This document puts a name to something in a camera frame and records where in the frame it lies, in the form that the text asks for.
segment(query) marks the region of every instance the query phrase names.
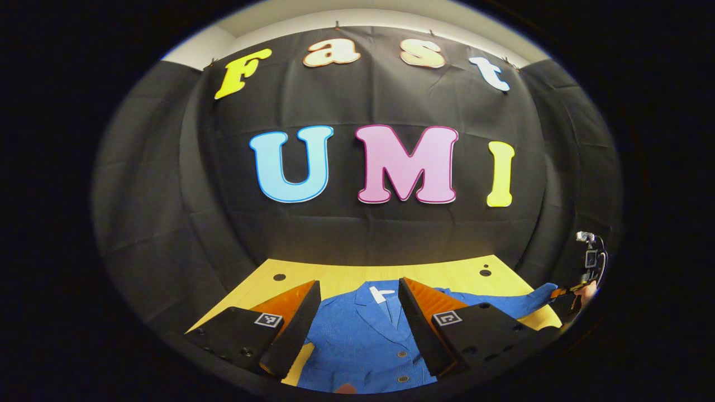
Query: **yellow letter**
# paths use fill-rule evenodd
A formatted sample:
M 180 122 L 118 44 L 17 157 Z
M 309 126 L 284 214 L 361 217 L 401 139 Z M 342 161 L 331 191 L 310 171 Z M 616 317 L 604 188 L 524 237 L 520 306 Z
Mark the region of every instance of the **yellow letter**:
M 226 64 L 226 70 L 228 71 L 226 71 L 221 89 L 216 92 L 214 99 L 223 98 L 226 95 L 240 91 L 246 85 L 245 82 L 241 81 L 241 74 L 245 78 L 251 77 L 258 68 L 258 60 L 256 59 L 266 59 L 271 53 L 270 49 L 263 49 Z
M 505 142 L 492 141 L 489 150 L 494 154 L 494 186 L 487 196 L 490 207 L 508 207 L 511 205 L 509 186 L 511 183 L 511 158 L 514 149 Z
M 445 58 L 437 53 L 441 49 L 437 44 L 419 39 L 405 39 L 400 43 L 404 52 L 400 58 L 410 66 L 423 66 L 438 69 L 445 65 Z
M 355 42 L 349 39 L 328 39 L 310 45 L 308 51 L 312 53 L 303 59 L 303 64 L 308 67 L 348 64 L 360 58 L 360 53 L 355 53 Z

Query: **white tag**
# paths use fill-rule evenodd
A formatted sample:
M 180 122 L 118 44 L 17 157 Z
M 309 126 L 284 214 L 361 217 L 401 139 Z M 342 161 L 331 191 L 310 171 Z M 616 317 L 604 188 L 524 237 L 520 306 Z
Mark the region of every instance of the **white tag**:
M 377 304 L 387 301 L 383 295 L 389 295 L 394 292 L 394 290 L 378 290 L 375 286 L 370 286 L 370 293 L 373 294 Z

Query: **orange gripper pad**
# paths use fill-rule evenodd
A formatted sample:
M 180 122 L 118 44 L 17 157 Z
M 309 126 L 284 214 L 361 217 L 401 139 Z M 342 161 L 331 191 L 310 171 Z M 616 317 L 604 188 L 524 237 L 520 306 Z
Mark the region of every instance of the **orange gripper pad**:
M 432 315 L 444 313 L 445 311 L 457 310 L 458 308 L 469 307 L 469 305 L 453 298 L 452 296 L 446 295 L 439 290 L 430 288 L 429 286 L 415 280 L 411 280 L 410 278 L 405 278 L 405 282 L 410 288 L 410 292 L 412 292 L 415 297 L 415 300 L 420 306 L 420 310 L 425 316 L 427 322 L 430 324 L 430 327 L 432 327 L 435 334 L 440 338 L 440 340 L 442 340 L 442 337 L 439 336 L 435 325 L 432 323 Z
M 284 323 L 276 335 L 276 338 L 278 338 L 283 330 L 286 329 L 288 323 L 290 323 L 293 319 L 293 316 L 295 316 L 295 312 L 298 311 L 300 304 L 303 303 L 305 295 L 308 294 L 308 291 L 310 291 L 310 288 L 313 287 L 313 284 L 315 284 L 315 281 L 311 280 L 310 282 L 298 285 L 293 289 L 286 290 L 278 296 L 270 298 L 265 302 L 250 308 L 250 310 L 257 311 L 259 313 L 281 315 Z

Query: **shirt sleeve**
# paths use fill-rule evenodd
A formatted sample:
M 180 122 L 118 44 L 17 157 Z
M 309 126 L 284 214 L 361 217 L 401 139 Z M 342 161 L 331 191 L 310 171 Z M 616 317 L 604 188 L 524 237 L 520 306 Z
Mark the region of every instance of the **shirt sleeve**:
M 452 292 L 449 289 L 438 289 L 453 298 L 469 305 L 489 303 L 514 319 L 525 317 L 542 308 L 551 301 L 551 292 L 558 286 L 545 283 L 533 292 L 523 296 L 484 296 L 470 293 Z

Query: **letter u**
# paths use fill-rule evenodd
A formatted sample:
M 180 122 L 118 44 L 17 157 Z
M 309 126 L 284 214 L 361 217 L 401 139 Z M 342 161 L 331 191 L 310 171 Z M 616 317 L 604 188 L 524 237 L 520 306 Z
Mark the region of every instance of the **letter u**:
M 298 131 L 305 142 L 308 178 L 291 183 L 283 175 L 281 147 L 288 141 L 284 132 L 267 132 L 251 139 L 249 146 L 256 154 L 256 175 L 263 194 L 278 202 L 304 202 L 317 197 L 327 186 L 327 139 L 332 127 L 310 126 Z

